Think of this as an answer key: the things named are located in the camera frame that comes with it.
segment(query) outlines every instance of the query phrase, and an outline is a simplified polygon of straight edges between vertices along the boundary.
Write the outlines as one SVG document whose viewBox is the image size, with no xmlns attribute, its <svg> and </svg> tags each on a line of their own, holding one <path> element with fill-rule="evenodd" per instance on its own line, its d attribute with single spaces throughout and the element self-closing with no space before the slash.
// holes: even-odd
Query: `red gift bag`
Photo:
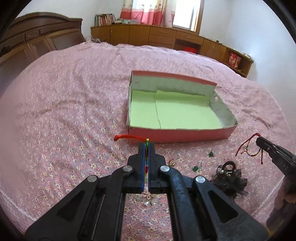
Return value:
<svg viewBox="0 0 296 241">
<path fill-rule="evenodd" d="M 229 55 L 229 61 L 228 61 L 228 64 L 229 64 L 231 67 L 237 69 L 237 67 L 238 67 L 238 65 L 239 65 L 239 63 L 240 63 L 240 61 L 241 61 L 241 57 L 239 57 L 237 54 L 235 54 L 235 53 L 231 53 L 231 54 Z"/>
</svg>

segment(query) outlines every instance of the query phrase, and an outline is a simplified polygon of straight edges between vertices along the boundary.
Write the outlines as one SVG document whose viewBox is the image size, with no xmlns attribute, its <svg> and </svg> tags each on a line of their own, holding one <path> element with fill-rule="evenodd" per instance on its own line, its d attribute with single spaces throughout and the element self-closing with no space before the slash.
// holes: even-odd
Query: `green pendant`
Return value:
<svg viewBox="0 0 296 241">
<path fill-rule="evenodd" d="M 211 152 L 209 153 L 209 157 L 214 157 L 215 156 L 215 153 L 213 150 L 211 150 Z"/>
<path fill-rule="evenodd" d="M 200 169 L 200 167 L 198 167 L 198 166 L 194 166 L 194 167 L 192 168 L 192 171 L 197 172 L 199 169 Z"/>
</svg>

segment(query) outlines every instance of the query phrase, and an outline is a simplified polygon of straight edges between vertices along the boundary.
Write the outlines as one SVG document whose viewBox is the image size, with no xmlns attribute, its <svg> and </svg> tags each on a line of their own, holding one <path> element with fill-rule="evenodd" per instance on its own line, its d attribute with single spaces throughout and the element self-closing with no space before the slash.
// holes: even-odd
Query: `pink curtain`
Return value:
<svg viewBox="0 0 296 241">
<path fill-rule="evenodd" d="M 176 0 L 124 0 L 120 18 L 137 19 L 142 24 L 172 27 Z"/>
</svg>

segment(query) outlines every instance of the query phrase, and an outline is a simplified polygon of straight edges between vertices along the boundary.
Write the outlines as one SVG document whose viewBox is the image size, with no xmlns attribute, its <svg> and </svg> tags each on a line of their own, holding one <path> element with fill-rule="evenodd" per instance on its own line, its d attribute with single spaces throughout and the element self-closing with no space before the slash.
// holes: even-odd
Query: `black hair clip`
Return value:
<svg viewBox="0 0 296 241">
<path fill-rule="evenodd" d="M 235 199 L 239 194 L 246 195 L 244 188 L 247 186 L 247 179 L 241 178 L 241 169 L 236 169 L 233 161 L 227 161 L 217 168 L 216 175 L 211 180 L 212 184 L 223 191 L 227 196 Z"/>
</svg>

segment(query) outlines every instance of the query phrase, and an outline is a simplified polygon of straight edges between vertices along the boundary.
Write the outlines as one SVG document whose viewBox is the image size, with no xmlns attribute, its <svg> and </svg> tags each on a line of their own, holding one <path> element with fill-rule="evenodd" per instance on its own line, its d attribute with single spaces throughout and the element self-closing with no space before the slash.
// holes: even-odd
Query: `pink bed sheet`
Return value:
<svg viewBox="0 0 296 241">
<path fill-rule="evenodd" d="M 285 118 L 268 91 L 207 57 L 151 46 L 85 43 L 37 59 L 0 100 L 0 204 L 13 224 L 24 233 L 88 175 L 109 175 L 137 152 L 137 145 L 127 140 L 113 141 L 116 134 L 128 132 L 133 69 L 218 83 L 217 93 L 239 123 L 230 138 L 156 144 L 156 152 L 173 158 L 175 168 L 191 177 L 196 176 L 195 165 L 202 164 L 200 174 L 210 179 L 218 165 L 235 161 L 248 178 L 248 195 L 236 203 L 264 223 L 283 175 L 266 153 L 263 165 L 260 156 L 234 154 L 255 132 L 295 151 Z M 128 195 L 122 240 L 172 240 L 166 196 L 156 200 L 158 204 L 146 207 Z"/>
</svg>

